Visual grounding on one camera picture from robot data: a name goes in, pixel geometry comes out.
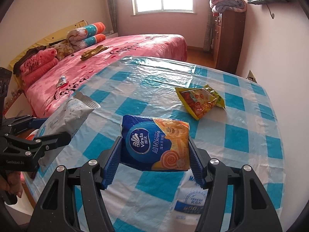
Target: white bag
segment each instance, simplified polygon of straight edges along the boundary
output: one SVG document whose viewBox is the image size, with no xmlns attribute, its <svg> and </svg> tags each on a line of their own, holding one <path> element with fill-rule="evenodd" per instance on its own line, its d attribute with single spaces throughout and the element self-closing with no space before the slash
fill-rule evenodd
<svg viewBox="0 0 309 232">
<path fill-rule="evenodd" d="M 90 97 L 77 91 L 76 94 L 69 98 L 64 104 L 45 121 L 38 129 L 36 137 L 68 132 L 73 137 L 88 115 L 101 106 Z M 45 172 L 57 155 L 64 147 L 47 151 L 44 157 L 39 159 L 42 172 Z"/>
</svg>

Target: table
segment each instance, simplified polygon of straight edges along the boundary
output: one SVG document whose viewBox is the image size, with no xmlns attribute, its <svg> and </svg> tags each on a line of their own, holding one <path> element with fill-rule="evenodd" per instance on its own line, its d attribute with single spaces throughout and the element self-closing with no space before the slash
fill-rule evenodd
<svg viewBox="0 0 309 232">
<path fill-rule="evenodd" d="M 177 97 L 175 87 L 209 84 L 225 100 L 226 109 L 213 108 L 194 120 Z M 266 91 L 256 83 L 219 70 L 160 58 L 125 57 L 94 75 L 79 90 L 96 100 L 93 111 L 71 143 L 46 172 L 27 185 L 37 200 L 58 165 L 82 166 L 109 149 L 120 135 L 125 114 L 176 118 L 190 124 L 197 147 L 227 166 L 249 164 L 267 190 L 278 215 L 284 194 L 284 155 L 276 115 Z M 222 231 L 228 228 L 233 187 L 229 186 Z M 198 214 L 177 209 L 177 200 L 203 205 L 207 190 L 187 172 L 141 172 L 119 165 L 113 184 L 102 196 L 117 232 L 194 231 Z M 87 230 L 80 188 L 76 203 L 81 229 Z"/>
</svg>

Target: folded quilt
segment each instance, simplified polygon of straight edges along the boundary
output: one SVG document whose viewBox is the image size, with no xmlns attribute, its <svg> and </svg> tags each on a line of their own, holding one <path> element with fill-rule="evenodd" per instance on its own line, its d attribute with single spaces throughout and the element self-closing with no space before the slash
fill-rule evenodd
<svg viewBox="0 0 309 232">
<path fill-rule="evenodd" d="M 41 45 L 39 47 L 35 47 L 32 49 L 27 50 L 26 54 L 19 59 L 13 67 L 13 74 L 15 74 L 17 77 L 21 74 L 20 66 L 29 58 L 31 58 L 33 55 L 37 54 L 41 50 L 45 50 L 47 48 L 46 45 Z"/>
<path fill-rule="evenodd" d="M 54 48 L 39 51 L 20 66 L 21 75 L 25 76 L 37 70 L 39 67 L 53 60 L 56 55 L 57 51 Z"/>
<path fill-rule="evenodd" d="M 97 34 L 92 37 L 85 38 L 80 41 L 71 41 L 73 49 L 76 51 L 85 49 L 89 46 L 92 46 L 94 44 L 100 43 L 101 41 L 104 41 L 106 39 L 106 36 L 104 34 Z"/>
<path fill-rule="evenodd" d="M 105 30 L 105 25 L 101 22 L 86 25 L 70 31 L 67 35 L 67 39 L 71 41 L 80 41 L 82 39 L 97 35 Z"/>
<path fill-rule="evenodd" d="M 46 72 L 48 72 L 52 67 L 58 63 L 57 58 L 53 58 L 51 61 L 47 62 L 43 66 L 40 66 L 35 71 L 29 73 L 28 75 L 22 76 L 21 79 L 24 81 L 25 88 L 27 90 L 35 81 L 42 77 Z"/>
<path fill-rule="evenodd" d="M 235 12 L 245 12 L 247 3 L 244 0 L 210 0 L 209 2 L 213 13 L 222 13 L 225 10 Z"/>
</svg>

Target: wall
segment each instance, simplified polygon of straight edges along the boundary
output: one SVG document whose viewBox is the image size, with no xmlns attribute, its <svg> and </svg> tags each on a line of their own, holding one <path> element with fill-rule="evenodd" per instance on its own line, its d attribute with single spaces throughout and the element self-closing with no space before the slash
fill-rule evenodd
<svg viewBox="0 0 309 232">
<path fill-rule="evenodd" d="M 237 74 L 251 70 L 272 102 L 279 121 L 286 185 L 280 217 L 288 229 L 309 199 L 308 88 L 309 20 L 300 5 L 271 3 L 272 19 L 265 5 L 249 4 Z"/>
<path fill-rule="evenodd" d="M 81 20 L 102 21 L 112 30 L 107 0 L 14 0 L 0 23 L 0 66 L 7 68 L 36 41 Z M 11 80 L 9 90 L 15 88 Z"/>
<path fill-rule="evenodd" d="M 133 16 L 132 0 L 118 0 L 118 33 L 179 34 L 189 46 L 203 47 L 208 18 L 209 0 L 195 0 L 196 14 L 151 13 Z"/>
</svg>

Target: pink pillow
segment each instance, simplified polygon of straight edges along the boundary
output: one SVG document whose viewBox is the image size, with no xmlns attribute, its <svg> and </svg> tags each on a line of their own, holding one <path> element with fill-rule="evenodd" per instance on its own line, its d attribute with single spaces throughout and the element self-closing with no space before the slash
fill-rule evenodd
<svg viewBox="0 0 309 232">
<path fill-rule="evenodd" d="M 46 72 L 48 72 L 52 67 L 58 63 L 57 58 L 47 62 L 45 65 L 37 68 L 35 71 L 31 72 L 28 75 L 21 76 L 21 79 L 24 81 L 25 90 L 29 88 L 34 82 L 36 82 L 40 77 L 42 77 Z"/>
<path fill-rule="evenodd" d="M 57 51 L 54 48 L 39 51 L 20 66 L 21 75 L 25 76 L 35 71 L 39 67 L 51 61 L 56 55 Z"/>
</svg>

